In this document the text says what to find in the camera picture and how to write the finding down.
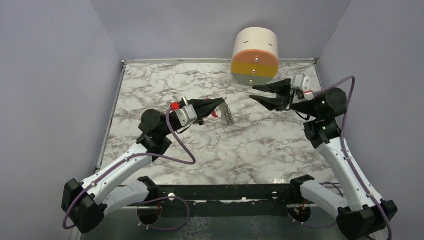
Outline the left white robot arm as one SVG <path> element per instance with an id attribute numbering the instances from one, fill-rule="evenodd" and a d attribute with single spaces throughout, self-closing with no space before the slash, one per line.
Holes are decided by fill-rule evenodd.
<path id="1" fill-rule="evenodd" d="M 147 176 L 124 187 L 121 184 L 157 159 L 194 165 L 197 160 L 177 131 L 193 124 L 203 125 L 204 119 L 225 103 L 224 98 L 188 100 L 183 97 L 172 103 L 166 112 L 146 110 L 139 124 L 141 136 L 123 155 L 99 172 L 81 181 L 73 178 L 65 184 L 62 227 L 65 230 L 77 228 L 85 234 L 117 210 L 132 204 L 149 206 L 162 201 L 159 188 Z"/>

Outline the red keychain with metal chain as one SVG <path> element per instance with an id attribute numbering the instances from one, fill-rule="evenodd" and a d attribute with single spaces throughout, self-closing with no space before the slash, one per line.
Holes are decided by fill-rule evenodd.
<path id="1" fill-rule="evenodd" d="M 226 102 L 226 98 L 223 98 L 223 102 L 213 110 L 208 117 L 222 120 L 226 126 L 234 124 L 233 115 L 229 105 Z"/>

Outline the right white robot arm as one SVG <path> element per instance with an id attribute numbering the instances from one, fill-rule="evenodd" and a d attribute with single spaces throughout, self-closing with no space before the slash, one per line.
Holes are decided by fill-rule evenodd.
<path id="1" fill-rule="evenodd" d="M 398 211 L 392 200 L 385 200 L 357 164 L 345 139 L 345 126 L 337 118 L 347 118 L 351 93 L 335 83 L 319 91 L 306 87 L 308 78 L 296 76 L 265 85 L 257 91 L 274 97 L 253 96 L 269 111 L 294 111 L 311 117 L 304 123 L 304 133 L 313 148 L 330 166 L 343 192 L 336 194 L 305 175 L 291 181 L 289 199 L 300 204 L 311 201 L 335 220 L 335 225 L 349 240 L 379 240 L 383 230 L 393 238 L 391 220 Z"/>

